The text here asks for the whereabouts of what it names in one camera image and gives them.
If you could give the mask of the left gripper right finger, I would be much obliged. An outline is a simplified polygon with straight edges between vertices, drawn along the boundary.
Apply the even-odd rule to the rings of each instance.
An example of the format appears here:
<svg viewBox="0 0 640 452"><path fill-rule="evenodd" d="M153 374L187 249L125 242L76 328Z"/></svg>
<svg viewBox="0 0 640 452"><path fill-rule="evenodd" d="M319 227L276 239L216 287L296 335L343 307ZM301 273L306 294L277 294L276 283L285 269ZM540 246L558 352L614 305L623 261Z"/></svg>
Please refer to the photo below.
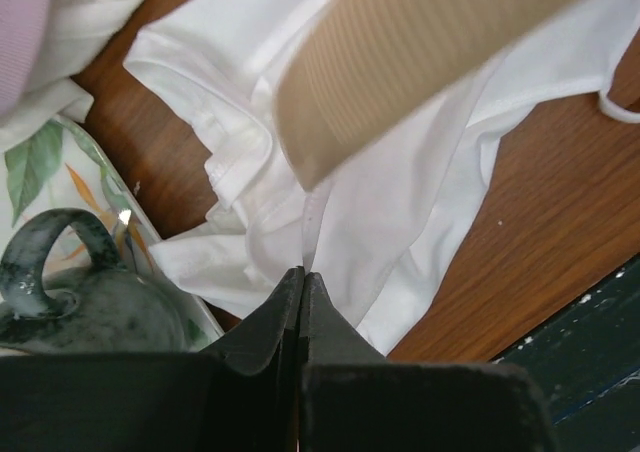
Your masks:
<svg viewBox="0 0 640 452"><path fill-rule="evenodd" d="M392 363L305 278L303 451L555 451L540 389L521 368Z"/></svg>

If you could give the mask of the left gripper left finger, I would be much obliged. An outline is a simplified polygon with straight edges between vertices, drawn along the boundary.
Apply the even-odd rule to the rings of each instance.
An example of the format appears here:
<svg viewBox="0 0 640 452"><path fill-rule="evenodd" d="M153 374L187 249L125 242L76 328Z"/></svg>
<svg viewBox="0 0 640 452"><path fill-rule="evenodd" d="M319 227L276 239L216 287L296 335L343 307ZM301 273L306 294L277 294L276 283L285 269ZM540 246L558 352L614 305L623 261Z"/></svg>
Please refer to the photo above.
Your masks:
<svg viewBox="0 0 640 452"><path fill-rule="evenodd" d="M292 451L305 273L197 353L1 361L5 451Z"/></svg>

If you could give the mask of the white tank top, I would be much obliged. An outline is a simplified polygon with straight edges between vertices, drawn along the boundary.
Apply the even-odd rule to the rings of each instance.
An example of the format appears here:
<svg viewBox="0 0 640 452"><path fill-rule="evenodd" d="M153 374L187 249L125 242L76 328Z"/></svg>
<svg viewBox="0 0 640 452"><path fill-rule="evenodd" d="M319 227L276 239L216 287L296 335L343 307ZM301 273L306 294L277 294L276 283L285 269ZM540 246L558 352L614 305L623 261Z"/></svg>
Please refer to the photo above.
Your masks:
<svg viewBox="0 0 640 452"><path fill-rule="evenodd" d="M274 116L280 81L333 0L189 0L143 27L125 69L209 150L204 225L151 247L179 289L246 317L284 273L320 274L340 314L390 352L429 309L487 193L501 138L540 103L607 93L639 0L578 0L430 97L314 189Z"/></svg>

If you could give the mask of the wooden hanger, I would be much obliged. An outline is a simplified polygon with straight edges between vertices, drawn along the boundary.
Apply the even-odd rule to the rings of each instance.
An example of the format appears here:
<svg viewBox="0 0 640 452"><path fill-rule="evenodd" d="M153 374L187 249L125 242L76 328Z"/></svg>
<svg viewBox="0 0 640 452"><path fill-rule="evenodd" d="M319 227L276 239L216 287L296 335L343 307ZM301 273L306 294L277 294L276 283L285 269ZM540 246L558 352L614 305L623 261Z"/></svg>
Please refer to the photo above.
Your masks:
<svg viewBox="0 0 640 452"><path fill-rule="evenodd" d="M275 97L305 190L422 103L578 0L333 0Z"/></svg>

